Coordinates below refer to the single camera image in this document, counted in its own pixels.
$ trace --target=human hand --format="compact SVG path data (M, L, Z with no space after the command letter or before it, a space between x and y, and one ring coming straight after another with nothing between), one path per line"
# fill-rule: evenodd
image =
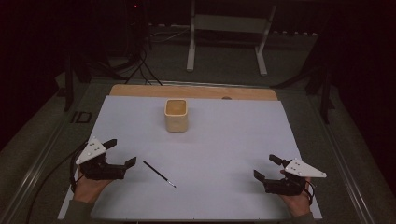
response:
M306 177L305 180L307 182L311 182L310 177ZM305 188L309 190L308 183L305 184ZM283 200L283 202L289 208L291 215L294 217L306 215L311 212L311 209L309 208L309 197L304 190L300 195L286 196L279 194L279 197Z
M95 203L102 190L112 181L88 179L78 167L78 181L73 200L84 203Z

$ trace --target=white stand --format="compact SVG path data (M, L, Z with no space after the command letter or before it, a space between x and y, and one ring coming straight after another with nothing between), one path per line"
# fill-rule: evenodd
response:
M271 23L276 12L276 6L272 7L271 14L268 19L257 18L241 18L241 17L225 17L195 14L195 0L191 0L191 26L190 26L190 48L187 59L187 71L194 70L195 60L195 29L245 32L262 34L262 42L256 47L257 63L260 69L260 75L267 76L262 50L270 32Z

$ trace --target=beige cup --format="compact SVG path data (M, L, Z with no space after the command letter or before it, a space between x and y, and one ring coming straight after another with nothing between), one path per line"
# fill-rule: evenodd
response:
M184 99L167 100L165 104L166 131L184 133L189 127L187 101Z

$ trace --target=black pen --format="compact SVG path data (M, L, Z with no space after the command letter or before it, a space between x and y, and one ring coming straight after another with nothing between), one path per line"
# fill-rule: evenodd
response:
M154 169L154 167L150 166L148 163L146 163L145 161L143 161L143 163L145 163L151 170L153 170L155 173L157 173L157 175L159 175L160 177L162 177L164 180L166 180L166 182L168 182L170 185L172 185L174 188L176 187L174 184L172 184L172 182L170 182L165 176L163 176L162 174L160 174L160 172L158 172L156 169Z

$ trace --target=wooden edge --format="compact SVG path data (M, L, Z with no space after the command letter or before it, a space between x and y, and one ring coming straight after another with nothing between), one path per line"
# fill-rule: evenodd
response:
M146 86L117 84L113 86L109 95L277 101L276 93L273 90L235 87Z

